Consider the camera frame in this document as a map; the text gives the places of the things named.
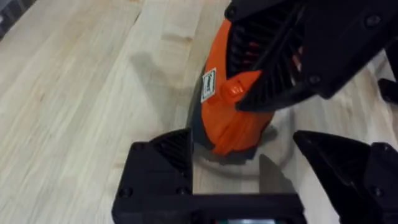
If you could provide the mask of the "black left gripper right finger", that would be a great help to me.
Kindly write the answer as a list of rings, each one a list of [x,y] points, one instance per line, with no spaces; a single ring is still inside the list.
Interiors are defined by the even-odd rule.
[[[293,140],[340,223],[397,224],[397,150],[390,144],[304,130]]]

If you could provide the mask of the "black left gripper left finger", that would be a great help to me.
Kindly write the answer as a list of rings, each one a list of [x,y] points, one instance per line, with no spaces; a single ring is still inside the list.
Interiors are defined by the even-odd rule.
[[[192,154],[193,140],[189,128],[132,143],[115,199],[192,194]]]

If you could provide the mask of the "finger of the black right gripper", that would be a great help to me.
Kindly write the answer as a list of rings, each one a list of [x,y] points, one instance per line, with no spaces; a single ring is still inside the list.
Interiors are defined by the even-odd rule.
[[[251,71],[270,72],[287,66],[297,72],[303,42],[304,3],[281,1],[233,21],[228,34],[226,76]]]

